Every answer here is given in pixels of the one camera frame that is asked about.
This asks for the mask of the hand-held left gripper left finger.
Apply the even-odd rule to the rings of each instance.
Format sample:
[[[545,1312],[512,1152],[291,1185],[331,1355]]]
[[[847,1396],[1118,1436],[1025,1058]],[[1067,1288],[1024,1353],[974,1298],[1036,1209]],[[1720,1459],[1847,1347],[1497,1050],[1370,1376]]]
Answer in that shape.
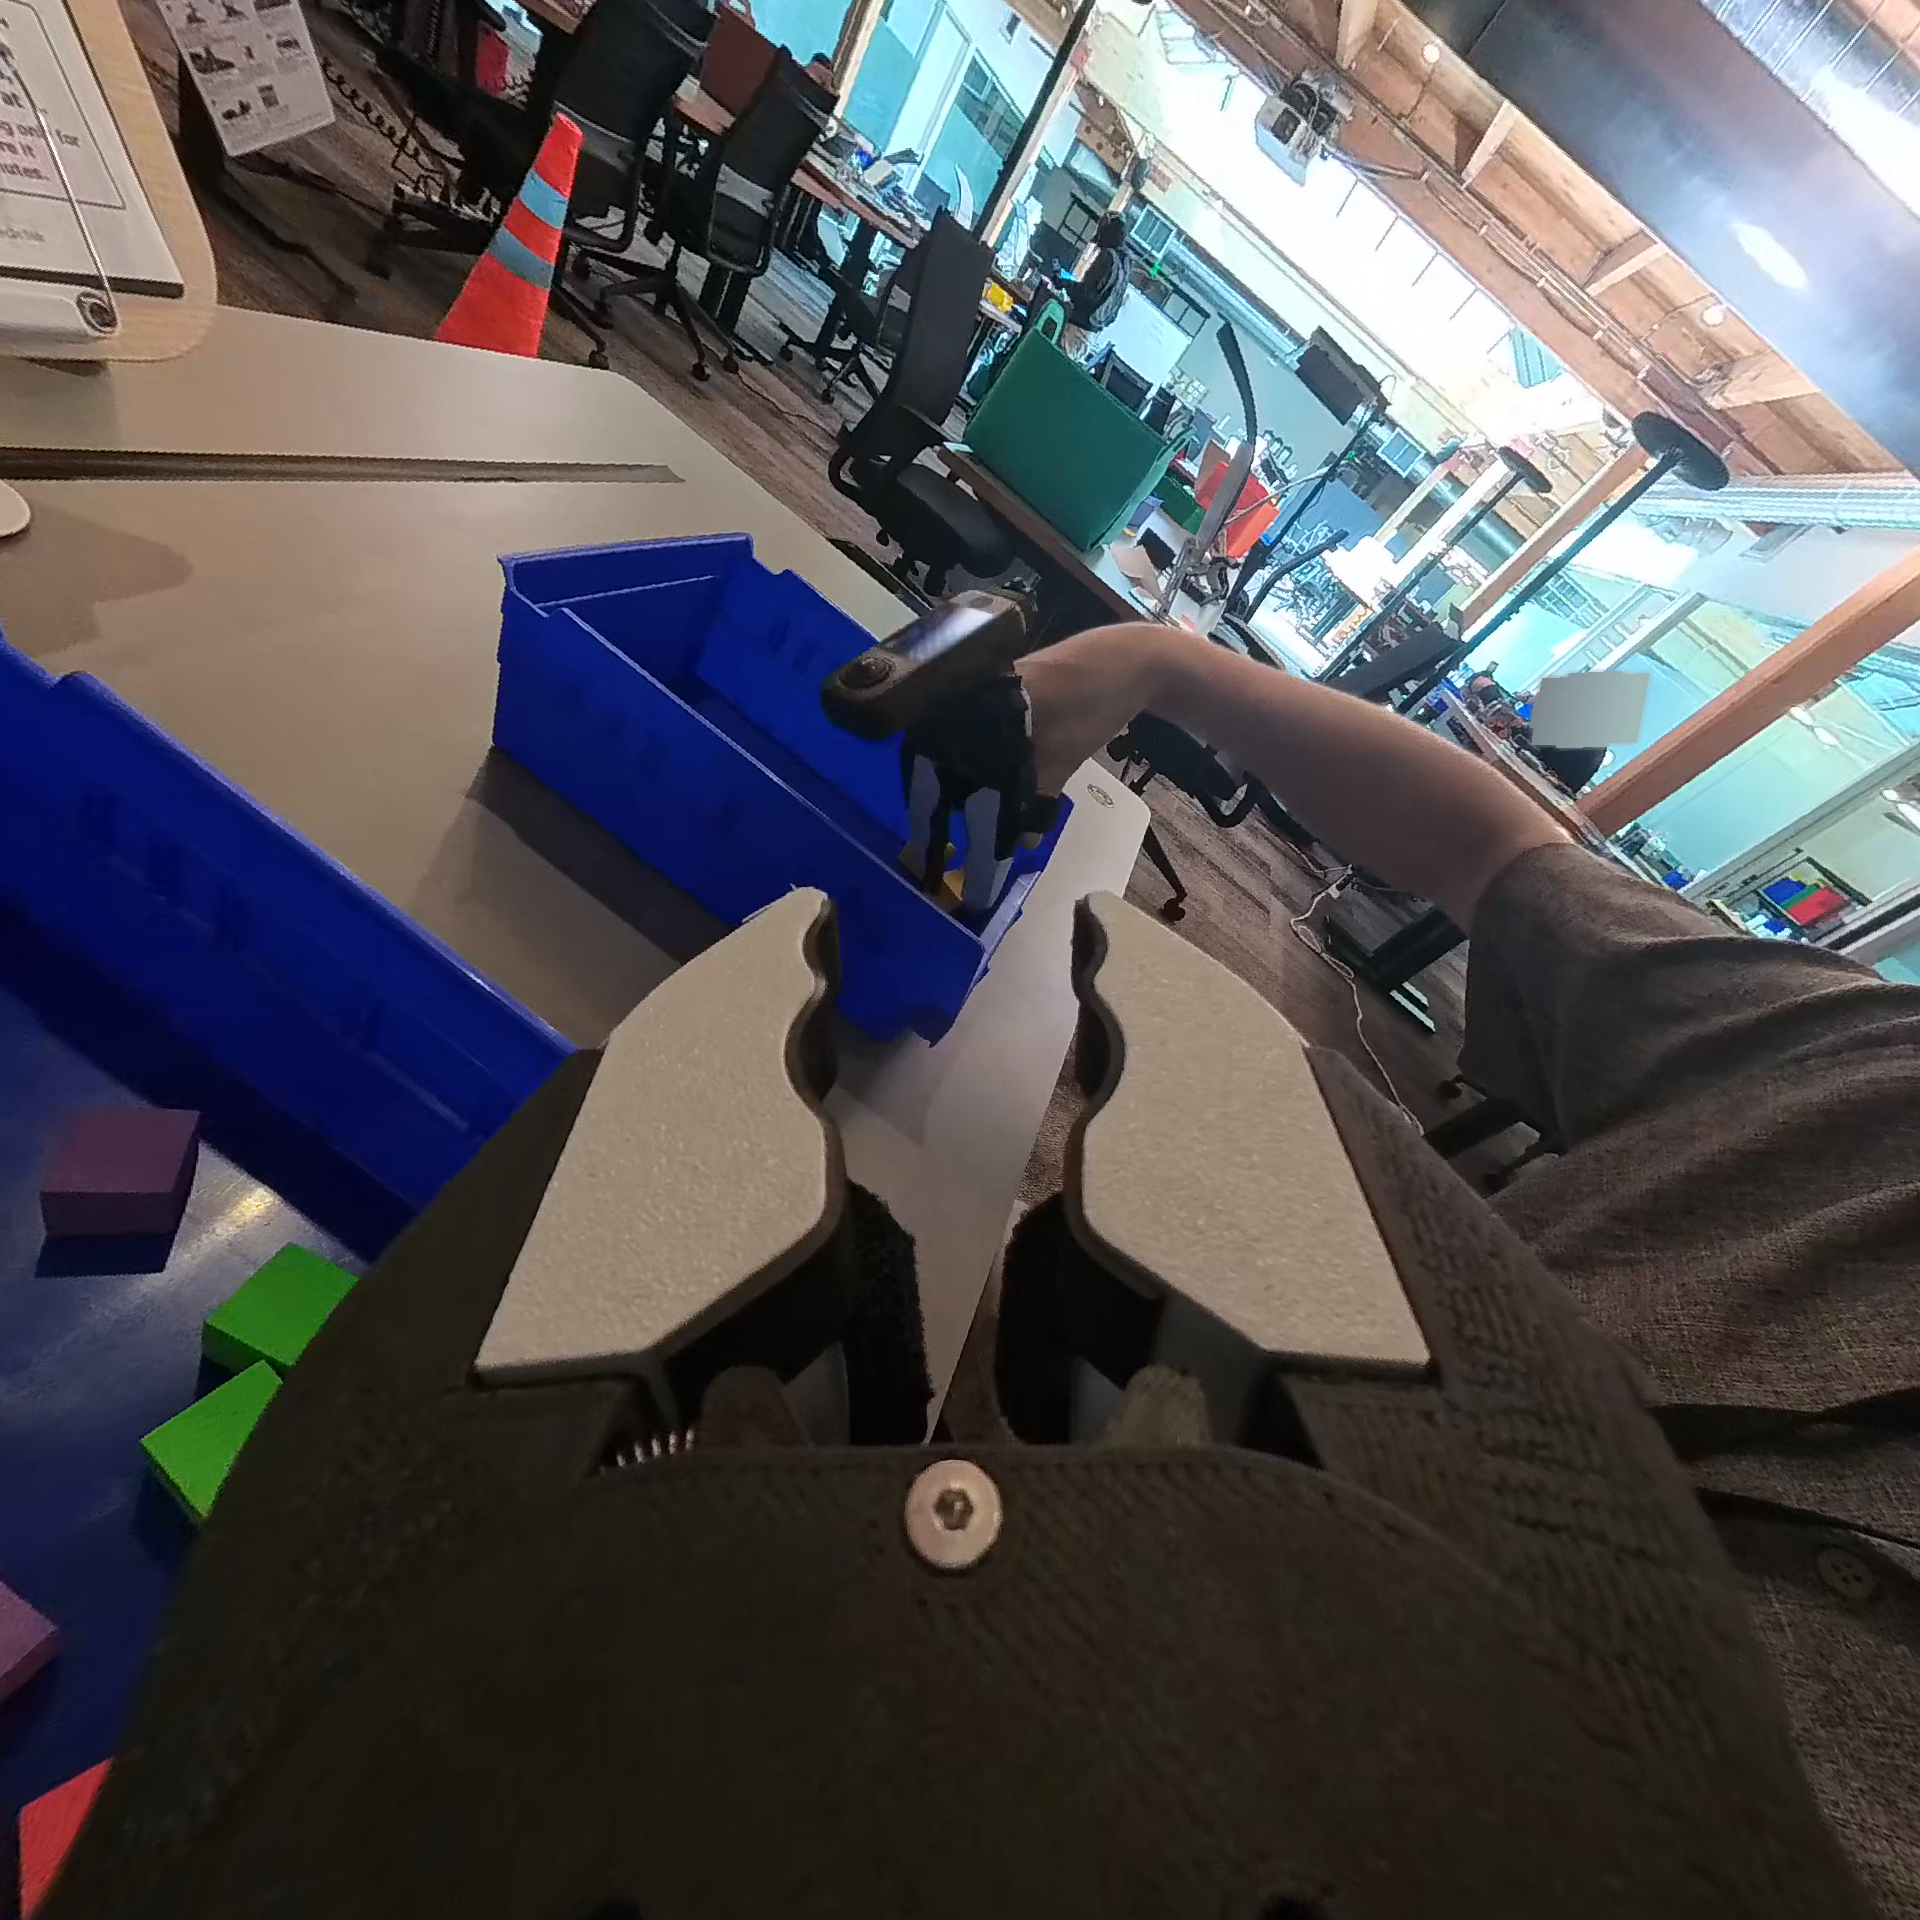
[[[490,1387],[668,1388],[837,1228],[833,905],[798,887],[610,1033],[474,1357]]]

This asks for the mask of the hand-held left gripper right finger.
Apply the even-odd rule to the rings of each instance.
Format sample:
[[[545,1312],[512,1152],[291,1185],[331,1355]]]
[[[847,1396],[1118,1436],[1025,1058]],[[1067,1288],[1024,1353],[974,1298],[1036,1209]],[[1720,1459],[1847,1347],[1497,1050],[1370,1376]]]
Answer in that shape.
[[[1156,1311],[1154,1360],[1414,1380],[1427,1339],[1299,1033],[1115,892],[1071,917],[1091,1088],[1067,1145],[1074,1241]]]

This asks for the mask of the blue plastic bin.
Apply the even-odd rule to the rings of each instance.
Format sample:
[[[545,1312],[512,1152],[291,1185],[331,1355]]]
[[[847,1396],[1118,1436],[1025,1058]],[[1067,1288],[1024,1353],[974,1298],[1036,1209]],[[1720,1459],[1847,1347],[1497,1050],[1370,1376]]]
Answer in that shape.
[[[88,675],[3,645],[3,1915],[18,1819],[111,1755],[194,1543],[143,1438],[283,1247],[353,1270],[573,1046]],[[174,1222],[51,1235],[72,1119],[200,1125]]]
[[[499,574],[492,744],[727,929],[823,895],[840,1014],[940,1042],[1064,829],[1013,853],[985,917],[923,892],[897,740],[821,702],[872,637],[745,535],[512,555]]]

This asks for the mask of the green cube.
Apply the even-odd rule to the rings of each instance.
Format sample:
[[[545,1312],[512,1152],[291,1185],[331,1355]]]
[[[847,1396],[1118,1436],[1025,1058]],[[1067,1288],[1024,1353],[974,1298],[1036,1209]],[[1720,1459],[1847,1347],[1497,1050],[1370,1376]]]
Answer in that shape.
[[[356,1285],[338,1262],[286,1245],[203,1319],[202,1358],[229,1376],[252,1367],[286,1376]]]
[[[185,1524],[203,1526],[280,1380],[271,1362],[255,1360],[140,1438],[147,1474]]]

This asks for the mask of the purple cube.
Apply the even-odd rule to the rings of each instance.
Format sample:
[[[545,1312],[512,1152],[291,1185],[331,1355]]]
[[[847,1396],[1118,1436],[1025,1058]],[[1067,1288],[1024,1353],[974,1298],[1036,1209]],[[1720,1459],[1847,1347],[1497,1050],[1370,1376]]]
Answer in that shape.
[[[170,1237],[197,1172],[202,1116],[109,1104],[67,1110],[38,1187],[47,1239]]]
[[[12,1705],[60,1655],[62,1631],[6,1580],[0,1591],[1,1661],[0,1701]]]

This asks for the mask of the red cube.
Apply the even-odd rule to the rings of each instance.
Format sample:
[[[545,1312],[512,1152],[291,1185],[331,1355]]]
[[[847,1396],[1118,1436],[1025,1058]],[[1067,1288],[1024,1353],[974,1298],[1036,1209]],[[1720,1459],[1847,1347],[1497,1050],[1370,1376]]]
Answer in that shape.
[[[16,1907],[36,1919],[111,1769],[102,1759],[29,1800],[16,1816]]]

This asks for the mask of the background wooden desk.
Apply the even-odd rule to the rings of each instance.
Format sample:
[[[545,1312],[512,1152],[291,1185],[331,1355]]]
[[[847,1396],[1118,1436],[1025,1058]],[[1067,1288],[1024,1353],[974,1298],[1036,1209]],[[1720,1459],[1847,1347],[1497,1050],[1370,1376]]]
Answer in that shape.
[[[982,469],[969,449],[938,445],[931,456],[947,478],[985,509],[1006,533],[1019,561],[1032,569],[1037,582],[1036,605],[1048,633],[1138,620],[1174,626],[1189,634],[1208,631],[1209,617],[1192,611],[1156,611],[1156,597],[1146,595],[1120,567],[1115,546],[1074,548],[1017,493],[1008,490],[992,472]]]

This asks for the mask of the grey desk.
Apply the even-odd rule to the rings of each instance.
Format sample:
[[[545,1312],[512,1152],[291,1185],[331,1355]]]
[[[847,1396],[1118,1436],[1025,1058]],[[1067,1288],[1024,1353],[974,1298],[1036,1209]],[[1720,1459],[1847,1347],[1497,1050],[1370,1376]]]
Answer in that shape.
[[[492,760],[499,557],[748,535],[906,609],[612,373],[219,308],[168,362],[3,361],[3,634],[106,682],[570,1045],[722,932]]]

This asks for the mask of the person's right hand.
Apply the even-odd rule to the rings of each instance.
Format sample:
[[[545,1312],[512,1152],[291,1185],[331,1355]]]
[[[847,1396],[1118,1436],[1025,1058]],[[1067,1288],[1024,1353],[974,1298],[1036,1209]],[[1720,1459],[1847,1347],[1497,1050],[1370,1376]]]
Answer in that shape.
[[[1129,622],[1067,637],[1016,664],[1040,795],[1060,797],[1081,763],[1150,707],[1159,640],[1159,631]]]

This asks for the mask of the green board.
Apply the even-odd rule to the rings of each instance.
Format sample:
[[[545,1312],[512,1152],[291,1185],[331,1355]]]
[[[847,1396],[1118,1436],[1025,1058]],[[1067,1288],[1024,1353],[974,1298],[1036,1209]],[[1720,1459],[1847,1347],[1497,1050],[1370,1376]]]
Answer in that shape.
[[[1004,356],[964,447],[977,469],[1090,555],[1115,541],[1154,495],[1177,441],[1148,428],[1033,327]]]

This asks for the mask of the black office chair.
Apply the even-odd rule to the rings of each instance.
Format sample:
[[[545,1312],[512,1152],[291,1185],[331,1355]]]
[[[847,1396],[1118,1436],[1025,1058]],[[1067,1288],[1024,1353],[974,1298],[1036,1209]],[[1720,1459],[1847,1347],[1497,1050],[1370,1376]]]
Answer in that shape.
[[[971,343],[994,250],[940,210],[906,256],[903,324],[875,401],[841,428],[828,484],[894,551],[892,579],[935,603],[953,576],[996,582],[1013,564],[1012,541],[945,469],[926,463],[947,445],[947,417],[971,366]]]

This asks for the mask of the orange traffic cone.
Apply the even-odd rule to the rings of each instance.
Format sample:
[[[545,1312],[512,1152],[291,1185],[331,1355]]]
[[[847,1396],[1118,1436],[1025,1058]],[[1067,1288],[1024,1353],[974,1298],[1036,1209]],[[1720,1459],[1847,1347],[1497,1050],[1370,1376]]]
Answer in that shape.
[[[435,329],[435,344],[528,361],[539,356],[580,155],[582,127],[557,113]]]

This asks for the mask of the instruction sheet on wooden board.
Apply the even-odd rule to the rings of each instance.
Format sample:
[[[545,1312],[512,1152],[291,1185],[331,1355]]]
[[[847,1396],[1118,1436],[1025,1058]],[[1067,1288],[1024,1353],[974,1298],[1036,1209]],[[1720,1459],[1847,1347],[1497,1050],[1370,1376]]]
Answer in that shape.
[[[174,359],[212,327],[218,301],[212,247],[121,8],[111,3],[60,4],[72,15],[91,58],[185,292],[180,301],[159,301],[1,279],[1,356],[8,362],[81,366]]]

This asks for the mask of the printed floor sign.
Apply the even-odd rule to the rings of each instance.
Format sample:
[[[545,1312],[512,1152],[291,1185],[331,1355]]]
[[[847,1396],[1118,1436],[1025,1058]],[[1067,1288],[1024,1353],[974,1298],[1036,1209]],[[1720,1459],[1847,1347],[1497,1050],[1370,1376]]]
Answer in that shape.
[[[334,127],[323,64],[299,3],[158,3],[176,56],[176,133],[240,161]]]

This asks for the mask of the printed instruction sheet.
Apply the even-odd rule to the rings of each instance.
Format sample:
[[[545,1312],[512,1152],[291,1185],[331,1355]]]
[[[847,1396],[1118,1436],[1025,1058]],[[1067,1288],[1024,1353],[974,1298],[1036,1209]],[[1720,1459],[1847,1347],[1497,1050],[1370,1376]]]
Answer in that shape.
[[[1,6],[1,279],[180,301],[180,264],[60,3]]]

